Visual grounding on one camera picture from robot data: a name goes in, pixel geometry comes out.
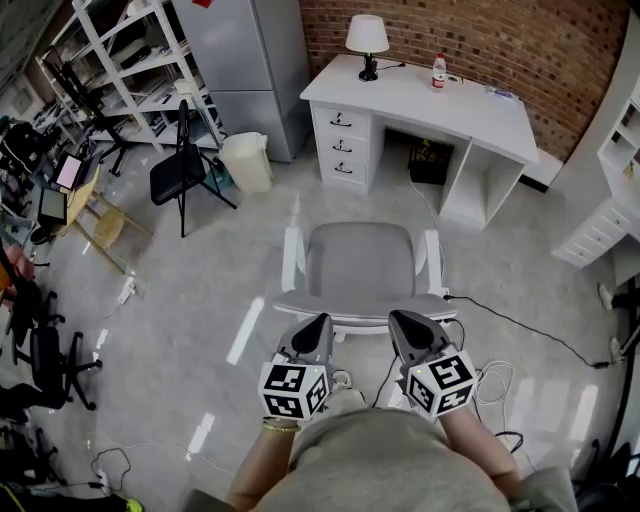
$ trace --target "white trash can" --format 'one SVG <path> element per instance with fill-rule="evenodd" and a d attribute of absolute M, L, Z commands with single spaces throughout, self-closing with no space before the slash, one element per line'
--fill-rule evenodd
<path fill-rule="evenodd" d="M 266 192 L 271 188 L 271 166 L 267 160 L 267 136 L 240 133 L 224 139 L 220 160 L 243 192 Z"/>

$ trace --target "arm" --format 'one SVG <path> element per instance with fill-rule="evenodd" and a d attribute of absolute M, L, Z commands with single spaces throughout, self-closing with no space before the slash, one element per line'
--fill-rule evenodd
<path fill-rule="evenodd" d="M 295 432 L 262 429 L 236 473 L 227 502 L 238 511 L 253 509 L 287 474 Z"/>
<path fill-rule="evenodd" d="M 513 455 L 468 408 L 441 416 L 440 423 L 453 451 L 480 466 L 507 499 L 515 496 L 520 474 Z"/>

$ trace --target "power outlet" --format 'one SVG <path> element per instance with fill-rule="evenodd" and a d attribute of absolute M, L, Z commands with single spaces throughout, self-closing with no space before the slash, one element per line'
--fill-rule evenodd
<path fill-rule="evenodd" d="M 100 480 L 100 483 L 102 484 L 101 490 L 104 493 L 104 495 L 110 496 L 111 487 L 109 487 L 109 477 L 107 477 L 107 474 L 101 469 L 99 469 L 98 471 L 96 471 L 96 476 L 98 477 L 98 479 Z"/>
<path fill-rule="evenodd" d="M 122 291 L 120 292 L 120 296 L 118 297 L 118 302 L 120 304 L 124 304 L 127 302 L 129 295 L 134 295 L 136 293 L 136 285 L 133 283 L 133 276 L 127 277 L 124 286 L 122 287 Z"/>

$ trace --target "white cabinet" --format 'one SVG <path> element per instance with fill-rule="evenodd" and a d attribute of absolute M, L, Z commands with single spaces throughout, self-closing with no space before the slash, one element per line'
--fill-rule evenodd
<path fill-rule="evenodd" d="M 382 153 L 384 126 L 371 113 L 311 106 L 322 181 L 367 193 Z"/>
<path fill-rule="evenodd" d="M 578 267 L 593 262 L 634 231 L 639 221 L 624 210 L 622 205 L 610 199 L 552 254 Z"/>
<path fill-rule="evenodd" d="M 607 94 L 548 193 L 551 252 L 578 267 L 640 232 L 638 54 L 640 19 L 632 12 Z"/>

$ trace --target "chair armrest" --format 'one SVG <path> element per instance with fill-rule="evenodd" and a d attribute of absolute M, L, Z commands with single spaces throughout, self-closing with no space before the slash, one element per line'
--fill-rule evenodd
<path fill-rule="evenodd" d="M 438 230 L 426 229 L 420 237 L 418 250 L 416 251 L 416 275 L 418 275 L 427 264 L 429 273 L 429 293 L 442 297 L 449 293 L 448 288 L 442 286 L 442 275 L 440 267 L 440 239 Z"/>
<path fill-rule="evenodd" d="M 282 291 L 296 288 L 296 269 L 304 274 L 306 267 L 304 241 L 298 227 L 287 227 L 284 232 L 284 252 L 282 255 Z"/>

